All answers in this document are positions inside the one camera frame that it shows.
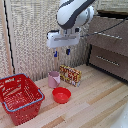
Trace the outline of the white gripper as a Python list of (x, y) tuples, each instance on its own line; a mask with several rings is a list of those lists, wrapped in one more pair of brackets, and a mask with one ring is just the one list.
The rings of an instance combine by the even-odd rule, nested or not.
[[(57, 47), (71, 46), (79, 43), (80, 33), (61, 34), (59, 30), (51, 30), (47, 33), (47, 46), (54, 49), (54, 57), (58, 56)], [(66, 49), (66, 55), (70, 55), (71, 48)]]

